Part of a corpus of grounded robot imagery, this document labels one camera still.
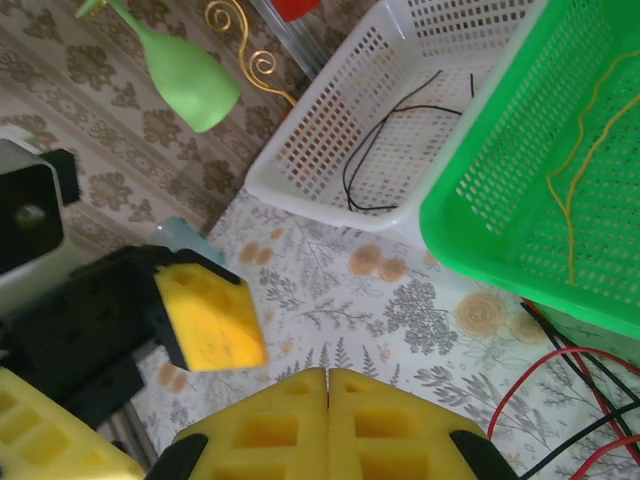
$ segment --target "electrical wire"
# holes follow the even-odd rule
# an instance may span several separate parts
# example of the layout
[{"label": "electrical wire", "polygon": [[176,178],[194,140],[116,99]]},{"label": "electrical wire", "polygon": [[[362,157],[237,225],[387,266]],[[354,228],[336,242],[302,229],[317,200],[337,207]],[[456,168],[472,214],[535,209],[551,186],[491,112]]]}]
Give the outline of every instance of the electrical wire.
[{"label": "electrical wire", "polygon": [[498,407],[496,408],[496,411],[493,413],[493,416],[491,417],[491,421],[489,422],[489,428],[487,430],[487,436],[489,437],[489,439],[491,439],[491,437],[493,436],[493,432],[494,432],[494,430],[496,428],[496,423],[498,422],[498,418],[500,417],[500,414],[502,413],[502,410],[504,410],[504,407],[507,405],[509,400],[511,400],[511,397],[513,397],[513,395],[518,390],[518,388],[520,388],[520,386],[531,376],[531,374],[533,372],[535,372],[538,369],[538,367],[540,367],[540,365],[543,365],[544,363],[548,362],[552,358],[558,357],[558,356],[563,355],[565,353],[585,353],[585,352],[593,353],[595,355],[600,355],[602,357],[608,358],[609,360],[612,360],[612,361],[622,365],[623,367],[625,367],[627,370],[631,371],[632,373],[640,376],[640,368],[636,367],[635,365],[630,364],[629,362],[626,362],[626,361],[616,357],[615,355],[612,355],[612,354],[607,353],[607,352],[603,352],[602,350],[598,350],[598,349],[595,349],[595,348],[568,347],[568,348],[562,348],[560,350],[556,350],[555,352],[548,353],[545,356],[543,356],[542,358],[540,358],[537,362],[535,362],[531,367],[529,367],[527,369],[527,371],[524,373],[524,375],[522,375],[522,377],[520,377],[516,381],[516,383],[513,384],[513,386],[509,389],[507,394],[504,396],[504,398],[500,401],[500,403],[498,404]]},{"label": "electrical wire", "polygon": [[[549,338],[549,341],[553,344],[553,346],[557,350],[560,350],[561,348],[563,348],[560,345],[560,343],[558,342],[558,338],[563,343],[565,343],[565,345],[576,346],[568,338],[564,337],[564,335],[562,335],[549,322],[547,317],[545,317],[542,314],[542,312],[540,312],[535,307],[535,305],[533,305],[531,303],[530,300],[524,299],[524,301],[523,301],[523,303],[521,305],[522,305],[522,308],[524,308],[527,311],[527,313],[529,313],[529,315],[531,315],[534,319],[536,319],[536,321],[538,322],[538,324],[540,325],[540,327],[542,328],[544,333]],[[592,358],[595,358],[595,357],[593,357],[593,355],[590,355],[590,354],[584,354],[584,355],[585,355],[585,357],[586,356],[590,356]],[[580,379],[593,391],[593,396],[595,397],[596,401],[598,402],[598,405],[600,406],[600,409],[602,410],[602,413],[606,415],[610,411],[614,411],[615,407],[613,405],[613,402],[611,402],[611,400],[609,400],[609,398],[607,398],[607,396],[596,386],[596,384],[595,384],[595,382],[593,380],[593,377],[591,376],[591,372],[589,371],[587,366],[582,361],[582,358],[580,358],[580,355],[577,354],[577,353],[574,353],[573,357],[574,357],[576,363],[579,365],[580,368],[578,368],[578,366],[576,366],[576,364],[571,361],[571,359],[569,358],[568,355],[562,355],[562,358],[567,363],[567,365],[569,365],[569,367],[571,367],[571,369],[575,372],[575,374],[578,377],[580,377]],[[625,393],[627,393],[629,395],[629,397],[631,397],[631,400],[640,401],[638,396],[635,395],[635,393],[633,391],[631,391],[631,389],[629,389],[626,385],[624,385],[624,383],[622,383],[617,376],[615,376],[609,369],[607,369],[600,362],[598,362],[598,363],[599,363],[598,368],[600,368],[601,371],[605,375],[607,375],[610,379],[612,379],[618,386],[620,386],[619,384],[621,384],[624,387],[623,390],[628,390],[629,391],[629,393],[627,393],[627,392],[625,392]],[[610,424],[611,424],[611,428],[613,428],[613,431],[616,433],[618,438],[622,439],[622,438],[630,437],[630,436],[634,435],[634,433],[631,431],[631,429],[629,428],[629,426],[627,425],[627,423],[624,421],[624,419],[622,417],[618,418],[617,421],[620,423],[620,426],[618,426],[618,424],[614,420],[611,420]],[[638,447],[635,446],[635,445],[629,445],[629,446],[627,446],[627,450],[628,450],[629,454],[631,455],[631,457],[638,464],[638,466],[640,466],[640,449],[638,449]]]},{"label": "electrical wire", "polygon": [[542,461],[538,462],[538,464],[535,467],[533,467],[531,470],[529,470],[527,473],[521,476],[520,480],[528,480],[533,475],[535,475],[540,470],[542,470],[544,467],[549,465],[553,460],[555,460],[556,457],[562,454],[569,447],[575,445],[577,442],[582,440],[584,437],[586,437],[590,433],[595,432],[598,428],[610,422],[612,419],[619,417],[621,415],[624,415],[625,413],[630,412],[631,410],[635,410],[636,408],[640,408],[640,402],[632,402],[628,405],[625,405],[624,407],[620,407],[614,410],[613,412],[606,414],[602,418],[599,418],[598,420],[593,422],[591,425],[589,425],[586,428],[583,428],[578,433],[572,435],[567,440],[565,440],[560,445],[558,445],[556,448],[554,448],[551,451],[551,453],[549,453],[546,457],[544,457]]},{"label": "electrical wire", "polygon": [[633,437],[623,438],[621,440],[616,440],[615,442],[611,442],[604,447],[600,447],[598,450],[593,452],[593,454],[584,462],[584,465],[580,467],[580,469],[575,473],[571,480],[581,480],[582,477],[585,476],[587,471],[598,461],[601,457],[609,453],[611,450],[615,450],[616,448],[631,445],[632,443],[640,442],[640,435],[634,435]]},{"label": "electrical wire", "polygon": [[[358,203],[356,203],[356,201],[353,199],[353,196],[351,195],[351,188],[353,186],[353,182],[355,181],[355,178],[356,178],[358,172],[360,171],[360,168],[362,167],[365,159],[367,158],[367,155],[369,154],[369,152],[373,148],[373,145],[375,144],[376,140],[380,136],[380,133],[382,132],[384,126],[386,125],[386,123],[389,120],[389,118],[391,117],[391,115],[393,115],[395,113],[408,112],[408,111],[416,110],[416,109],[420,109],[420,108],[440,110],[440,111],[443,111],[443,112],[453,113],[453,114],[456,114],[456,115],[462,115],[462,112],[459,112],[457,110],[453,110],[453,109],[450,109],[450,108],[446,108],[446,107],[440,107],[438,105],[412,105],[412,106],[409,106],[409,107],[398,108],[403,102],[405,102],[411,96],[415,95],[420,90],[425,88],[427,85],[432,83],[441,73],[442,73],[442,70],[438,70],[425,83],[423,83],[418,88],[416,88],[415,90],[411,91],[410,93],[408,93],[407,95],[402,97],[402,99],[398,103],[395,104],[395,106],[391,109],[391,111],[389,113],[387,113],[384,116],[384,118],[382,120],[380,120],[369,131],[369,133],[364,137],[362,142],[360,142],[360,144],[356,147],[356,149],[353,151],[353,153],[349,156],[349,158],[345,162],[344,167],[342,169],[342,188],[344,189],[344,193],[347,196],[347,205],[349,207],[349,210],[353,211],[354,207],[357,208],[358,210],[362,210],[362,211],[392,210],[394,208],[398,208],[397,205],[380,205],[380,206],[363,207],[361,205],[358,205]],[[362,146],[369,140],[369,138],[371,138],[372,135],[374,135],[374,133],[375,133],[375,136],[373,137],[371,143],[367,147],[364,155],[362,155],[362,158],[360,158],[360,161],[356,165],[356,168],[354,169],[353,174],[351,175],[351,179],[349,180],[349,183],[347,184],[347,169],[349,168],[349,165],[351,164],[351,162],[353,161],[355,156],[358,154],[358,152],[360,151]]]},{"label": "electrical wire", "polygon": [[576,176],[571,181],[571,185],[569,187],[569,193],[567,195],[567,204],[566,205],[562,203],[562,199],[560,198],[560,196],[558,195],[558,192],[556,192],[555,188],[553,187],[552,180],[553,180],[553,177],[561,174],[569,166],[569,164],[573,161],[573,158],[578,153],[578,150],[580,149],[580,145],[582,144],[582,141],[584,140],[584,135],[585,135],[584,117],[595,106],[596,101],[598,99],[598,95],[600,94],[600,87],[602,87],[604,82],[607,81],[607,79],[611,76],[611,74],[613,73],[613,71],[615,70],[615,68],[618,66],[618,64],[621,61],[626,60],[627,58],[638,56],[638,55],[640,55],[640,50],[637,50],[635,52],[631,52],[631,53],[627,53],[625,55],[619,56],[609,66],[609,69],[600,78],[600,80],[598,80],[598,82],[596,83],[595,88],[593,89],[593,95],[591,97],[591,101],[589,102],[589,105],[587,105],[587,107],[582,112],[580,112],[580,114],[578,115],[578,128],[580,129],[580,133],[578,135],[578,140],[577,140],[576,144],[573,146],[573,148],[571,149],[571,152],[569,153],[569,156],[564,161],[564,163],[560,166],[560,168],[558,168],[557,170],[555,170],[555,171],[553,171],[553,172],[551,172],[551,173],[549,173],[547,175],[547,186],[549,187],[549,191],[551,192],[551,195],[553,196],[554,200],[556,201],[556,203],[560,207],[560,210],[562,211],[562,214],[565,217],[565,221],[567,222],[567,230],[568,230],[568,235],[569,235],[569,252],[568,252],[568,257],[569,257],[568,258],[569,283],[571,285],[575,285],[576,284],[576,280],[575,280],[575,264],[574,264],[575,231],[574,231],[574,228],[573,228],[573,222],[571,221],[571,204],[572,204],[572,201],[573,201],[573,196],[575,195],[575,189],[576,189],[576,187],[578,185],[578,182],[580,181],[580,179],[584,175],[584,172],[586,172],[586,170],[587,170],[587,168],[589,166],[589,163],[591,162],[591,158],[593,157],[595,151],[598,149],[600,144],[602,144],[606,140],[607,136],[609,135],[609,130],[611,129],[613,124],[620,117],[622,117],[628,110],[633,108],[633,106],[640,100],[640,95],[636,96],[633,100],[631,100],[631,102],[629,102],[625,107],[623,107],[622,110],[620,110],[618,113],[616,113],[616,115],[614,115],[614,117],[611,120],[609,120],[609,122],[606,124],[606,126],[605,126],[605,128],[603,130],[603,133],[600,136],[600,138],[598,139],[598,141],[589,149],[589,153],[587,154],[587,157],[585,158],[584,162],[582,163],[582,166],[580,167],[580,170],[578,171]]},{"label": "electrical wire", "polygon": [[[529,308],[534,311],[535,315],[534,318],[538,318],[538,319],[542,319],[544,320],[543,323],[546,323],[550,328],[553,329],[556,337],[560,338],[560,340],[562,340],[563,343],[567,344],[570,347],[577,347],[578,345],[574,342],[572,342],[566,335],[563,335],[562,333],[560,333],[558,331],[558,329],[556,329],[551,322],[549,322],[549,320],[542,314],[542,312],[540,312],[540,310],[538,310],[535,305],[533,305],[533,303],[531,303],[530,300],[525,299],[524,300],[525,303],[529,306]],[[606,366],[604,366],[602,364],[602,362],[600,360],[598,360],[596,357],[594,357],[593,355],[591,355],[590,353],[583,353],[584,357],[589,360],[589,362],[591,362],[598,370],[600,370],[602,373],[604,373],[613,383],[615,383],[615,385],[622,390],[624,393],[626,393],[629,398],[631,398],[632,400],[640,400],[640,397],[638,397],[638,395],[636,395],[633,390],[631,390],[627,385],[624,384],[624,382],[622,382],[613,372],[611,372],[611,370],[609,370]]]}]

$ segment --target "red wire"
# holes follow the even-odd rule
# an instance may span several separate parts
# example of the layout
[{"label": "red wire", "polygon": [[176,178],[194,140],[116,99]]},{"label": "red wire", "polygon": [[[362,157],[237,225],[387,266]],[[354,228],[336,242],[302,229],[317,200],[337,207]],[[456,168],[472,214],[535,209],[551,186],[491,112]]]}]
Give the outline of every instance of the red wire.
[{"label": "red wire", "polygon": [[[538,309],[538,307],[536,307],[533,304],[533,302],[531,302],[531,300],[528,300],[526,298],[523,298],[523,300],[530,309],[532,309],[534,312],[536,312],[540,316],[540,318],[546,318],[546,316]],[[582,373],[589,380],[591,380],[591,382],[595,383],[593,380],[593,377],[591,376],[591,372],[589,371],[585,363],[582,361],[582,358],[580,357],[580,355],[577,353],[574,353],[573,358],[575,359],[576,363],[580,367],[580,370],[582,370]],[[598,402],[598,405],[600,406],[600,410],[602,410],[602,413],[605,415],[608,414],[610,410],[607,407],[607,405],[604,403],[603,398],[600,396],[600,394],[598,394],[598,392],[596,391],[592,391],[592,392],[593,392],[593,396]],[[613,428],[613,431],[616,433],[616,435],[620,440],[622,440],[623,438],[627,438],[627,436],[624,434],[624,432],[622,431],[622,429],[620,428],[620,426],[618,425],[615,419],[612,418],[609,424],[611,425],[611,428]],[[638,464],[638,466],[640,466],[640,454],[638,454],[638,451],[631,448],[631,445],[627,445],[627,451],[629,452],[629,455],[631,455],[631,457]]]},{"label": "red wire", "polygon": [[640,435],[621,438],[620,440],[611,442],[609,445],[600,447],[587,459],[586,462],[584,462],[584,465],[582,465],[580,469],[575,473],[575,475],[571,477],[571,480],[580,480],[582,477],[584,477],[585,473],[587,473],[587,471],[593,466],[593,464],[596,463],[598,460],[600,460],[600,457],[603,457],[604,455],[609,453],[611,450],[614,450],[618,447],[623,447],[625,445],[631,445],[632,443],[637,443],[637,442],[640,442]]},{"label": "red wire", "polygon": [[[573,356],[576,359],[576,363],[578,363],[578,365],[580,366],[580,369],[582,370],[582,373],[584,373],[589,378],[589,380],[591,380],[593,382],[593,377],[591,376],[591,372],[589,371],[587,366],[582,361],[582,358],[580,358],[580,355],[578,355],[577,353],[574,353]],[[598,402],[598,405],[600,405],[600,410],[602,410],[602,413],[604,413],[605,415],[608,414],[609,413],[609,408],[607,407],[607,405],[602,400],[602,397],[595,391],[593,392],[593,396],[596,398],[596,401]],[[627,437],[624,434],[624,432],[622,431],[622,429],[620,428],[618,423],[615,421],[615,419],[612,418],[611,421],[609,422],[609,424],[611,425],[611,428],[613,428],[613,431],[616,432],[616,435],[618,435],[618,438],[620,440],[625,439],[625,438],[630,438],[630,437]],[[638,466],[640,466],[640,454],[638,454],[638,451],[634,450],[633,448],[631,448],[630,444],[627,445],[627,451],[629,452],[629,455],[631,455],[631,457],[638,464]]]},{"label": "red wire", "polygon": [[493,416],[491,417],[491,421],[489,422],[489,428],[487,430],[487,436],[489,437],[489,439],[491,439],[491,437],[493,436],[493,431],[496,428],[496,423],[498,422],[498,417],[502,413],[502,410],[504,410],[504,407],[507,405],[509,400],[511,400],[511,397],[513,397],[513,395],[516,393],[518,388],[520,388],[520,386],[527,380],[527,378],[529,378],[531,376],[531,374],[533,372],[536,371],[536,369],[540,365],[543,365],[544,363],[548,362],[552,358],[558,357],[558,356],[560,356],[562,354],[565,354],[565,353],[592,353],[594,355],[600,355],[602,357],[608,358],[609,360],[612,360],[612,361],[622,365],[627,370],[629,370],[629,371],[635,373],[636,375],[640,376],[640,368],[636,367],[635,365],[631,365],[629,362],[625,362],[624,360],[616,357],[615,355],[612,355],[612,354],[607,353],[607,352],[603,352],[602,350],[598,350],[598,349],[595,349],[595,348],[568,347],[568,348],[561,348],[561,349],[556,350],[554,352],[548,353],[544,357],[539,359],[536,363],[531,365],[531,367],[529,367],[529,369],[527,369],[527,371],[524,372],[524,375],[522,375],[522,377],[520,377],[518,379],[518,381],[513,384],[513,386],[509,389],[507,394],[504,396],[504,398],[500,401],[500,403],[498,404],[498,407],[496,408],[496,411],[493,413]]}]

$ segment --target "yellow foam padding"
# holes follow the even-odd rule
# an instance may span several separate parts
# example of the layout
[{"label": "yellow foam padding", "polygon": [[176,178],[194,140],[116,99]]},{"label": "yellow foam padding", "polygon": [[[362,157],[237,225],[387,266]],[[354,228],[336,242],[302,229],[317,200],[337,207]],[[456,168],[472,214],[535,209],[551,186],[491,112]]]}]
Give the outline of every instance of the yellow foam padding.
[{"label": "yellow foam padding", "polygon": [[209,443],[190,480],[327,480],[325,371],[300,372],[188,427]]},{"label": "yellow foam padding", "polygon": [[471,420],[345,369],[329,372],[330,480],[476,480],[449,438]]},{"label": "yellow foam padding", "polygon": [[197,264],[155,275],[173,331],[191,371],[260,367],[267,349],[244,280],[233,285]]},{"label": "yellow foam padding", "polygon": [[2,480],[138,480],[142,468],[65,409],[0,368]]}]

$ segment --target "yellow wire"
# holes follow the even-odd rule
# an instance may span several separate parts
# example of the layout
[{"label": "yellow wire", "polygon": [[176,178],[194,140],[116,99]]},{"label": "yellow wire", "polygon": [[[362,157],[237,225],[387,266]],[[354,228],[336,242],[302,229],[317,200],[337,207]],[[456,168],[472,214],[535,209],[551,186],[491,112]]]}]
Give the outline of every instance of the yellow wire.
[{"label": "yellow wire", "polygon": [[589,102],[589,105],[587,105],[587,107],[582,112],[580,112],[580,115],[578,115],[578,127],[580,129],[580,134],[578,135],[578,140],[576,144],[573,146],[573,149],[569,153],[569,156],[564,161],[564,163],[560,166],[560,168],[558,168],[554,172],[551,172],[547,175],[547,186],[549,187],[549,191],[551,192],[551,195],[553,196],[554,200],[560,207],[560,210],[562,211],[562,214],[565,220],[567,221],[567,230],[569,233],[569,254],[568,254],[569,283],[571,285],[576,284],[575,264],[574,264],[575,232],[573,228],[573,222],[571,221],[571,206],[573,202],[573,196],[575,195],[576,187],[578,185],[578,182],[584,175],[584,173],[587,171],[587,168],[589,167],[589,164],[591,163],[591,159],[593,158],[596,150],[600,147],[600,145],[602,145],[602,143],[604,143],[604,141],[609,136],[609,131],[611,130],[611,127],[613,127],[613,124],[617,122],[625,113],[631,110],[635,106],[635,104],[638,103],[638,101],[640,101],[640,94],[634,97],[633,100],[631,100],[627,105],[625,105],[620,111],[618,111],[618,113],[616,113],[613,116],[613,118],[609,120],[609,122],[607,122],[602,132],[602,135],[600,135],[600,138],[598,138],[596,143],[594,143],[589,149],[589,152],[587,153],[587,156],[585,157],[585,160],[582,163],[582,166],[578,170],[578,173],[576,174],[576,176],[571,181],[571,185],[569,187],[569,193],[567,194],[566,206],[562,203],[562,200],[560,199],[560,196],[556,192],[555,188],[553,188],[552,179],[553,177],[562,173],[569,166],[569,164],[572,162],[573,158],[575,157],[576,153],[580,149],[580,145],[584,140],[584,121],[583,121],[584,117],[587,113],[589,113],[589,111],[591,111],[593,106],[596,104],[598,95],[600,93],[600,87],[602,86],[602,84],[611,76],[614,69],[618,66],[618,64],[621,61],[626,60],[627,58],[638,56],[638,55],[640,55],[640,50],[636,50],[635,52],[631,52],[631,53],[627,53],[619,56],[609,66],[609,69],[607,70],[607,72],[600,78],[600,80],[598,80],[598,83],[596,83],[596,86],[593,90],[593,96],[591,97],[591,101]]}]

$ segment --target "table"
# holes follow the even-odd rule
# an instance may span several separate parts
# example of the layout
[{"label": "table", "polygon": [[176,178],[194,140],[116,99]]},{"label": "table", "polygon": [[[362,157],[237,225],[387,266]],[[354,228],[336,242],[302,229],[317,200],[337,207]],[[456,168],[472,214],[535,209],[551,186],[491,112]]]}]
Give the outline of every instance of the table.
[{"label": "table", "polygon": [[[544,332],[502,290],[462,277],[429,253],[352,229],[336,229],[265,205],[241,191],[209,236],[226,266],[250,285],[268,343],[265,368],[188,373],[162,349],[142,364],[133,401],[158,451],[176,432],[299,370],[363,372],[466,415],[486,429],[528,366],[552,350]],[[612,370],[640,393],[640,382]],[[616,388],[605,392],[627,403]],[[508,404],[494,442],[518,473],[601,416],[592,394],[561,361],[535,374]],[[640,415],[628,422],[640,431]],[[607,425],[537,478],[569,478]],[[589,478],[640,479],[624,449]]]}]

